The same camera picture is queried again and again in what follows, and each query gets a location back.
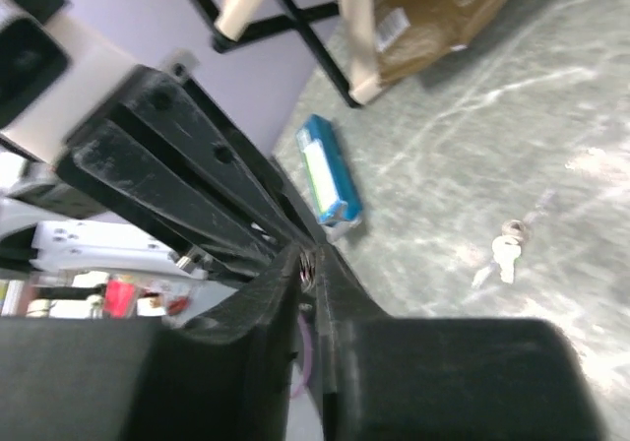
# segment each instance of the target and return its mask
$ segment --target countertop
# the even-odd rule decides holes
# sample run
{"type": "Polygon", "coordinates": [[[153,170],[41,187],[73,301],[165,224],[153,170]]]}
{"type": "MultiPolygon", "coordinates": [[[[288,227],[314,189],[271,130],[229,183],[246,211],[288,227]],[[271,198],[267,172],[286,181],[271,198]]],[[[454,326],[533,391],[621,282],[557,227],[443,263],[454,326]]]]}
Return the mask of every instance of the countertop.
{"type": "MultiPolygon", "coordinates": [[[[582,361],[611,439],[630,439],[630,0],[511,0],[467,50],[347,108],[321,71],[276,150],[335,122],[367,208],[339,242],[394,315],[534,316],[582,361]],[[475,273],[501,224],[553,195],[512,285],[475,273]]],[[[340,27],[329,44],[344,66],[340,27]]]]}

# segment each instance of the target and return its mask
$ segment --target black metal rack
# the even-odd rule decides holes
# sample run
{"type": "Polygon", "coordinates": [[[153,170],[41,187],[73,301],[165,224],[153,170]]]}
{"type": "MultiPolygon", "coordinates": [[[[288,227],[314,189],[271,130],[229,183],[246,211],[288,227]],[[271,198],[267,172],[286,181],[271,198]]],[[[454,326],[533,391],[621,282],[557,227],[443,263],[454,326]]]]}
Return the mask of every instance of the black metal rack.
{"type": "Polygon", "coordinates": [[[221,11],[214,0],[191,0],[212,34],[212,47],[216,52],[226,53],[283,32],[296,31],[346,104],[351,108],[360,107],[349,94],[349,81],[346,75],[311,28],[312,23],[337,16],[338,4],[331,2],[310,8],[299,8],[293,0],[276,1],[284,11],[283,15],[250,23],[239,40],[232,40],[215,26],[221,11]]]}

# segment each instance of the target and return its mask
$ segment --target red object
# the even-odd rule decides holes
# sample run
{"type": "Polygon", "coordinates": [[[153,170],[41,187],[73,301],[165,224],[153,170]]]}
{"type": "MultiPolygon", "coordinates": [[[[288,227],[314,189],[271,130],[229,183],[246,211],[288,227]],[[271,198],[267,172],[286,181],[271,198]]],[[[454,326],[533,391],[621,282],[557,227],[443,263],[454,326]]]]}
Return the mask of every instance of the red object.
{"type": "Polygon", "coordinates": [[[125,318],[129,313],[129,305],[133,304],[136,288],[131,283],[109,281],[105,291],[103,309],[112,318],[125,318]]]}
{"type": "Polygon", "coordinates": [[[188,308],[188,305],[190,305],[190,298],[188,298],[187,296],[180,296],[168,303],[166,313],[168,313],[168,316],[178,315],[186,308],[188,308]]]}

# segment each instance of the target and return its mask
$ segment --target white wall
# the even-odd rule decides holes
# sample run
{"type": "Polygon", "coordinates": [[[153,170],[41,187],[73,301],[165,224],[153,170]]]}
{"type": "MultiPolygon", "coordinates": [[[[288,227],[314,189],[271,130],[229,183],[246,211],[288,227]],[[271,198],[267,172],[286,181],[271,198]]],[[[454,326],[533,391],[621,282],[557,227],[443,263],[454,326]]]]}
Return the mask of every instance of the white wall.
{"type": "MultiPolygon", "coordinates": [[[[195,75],[236,125],[268,154],[314,67],[295,33],[219,55],[209,32],[188,0],[72,0],[73,13],[147,65],[157,65],[172,49],[192,50],[202,65],[195,75]]],[[[331,0],[296,0],[301,6],[331,0]]],[[[267,0],[259,16],[280,12],[267,0]]],[[[322,22],[328,38],[336,19],[322,22]]]]}

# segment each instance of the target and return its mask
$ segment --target brown paper package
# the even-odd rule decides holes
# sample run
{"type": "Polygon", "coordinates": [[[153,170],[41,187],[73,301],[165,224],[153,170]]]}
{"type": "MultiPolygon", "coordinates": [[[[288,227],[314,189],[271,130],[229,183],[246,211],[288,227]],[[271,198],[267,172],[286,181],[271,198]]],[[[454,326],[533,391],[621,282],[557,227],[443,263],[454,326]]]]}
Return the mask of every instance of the brown paper package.
{"type": "Polygon", "coordinates": [[[464,48],[507,0],[374,0],[382,85],[464,48]]]}

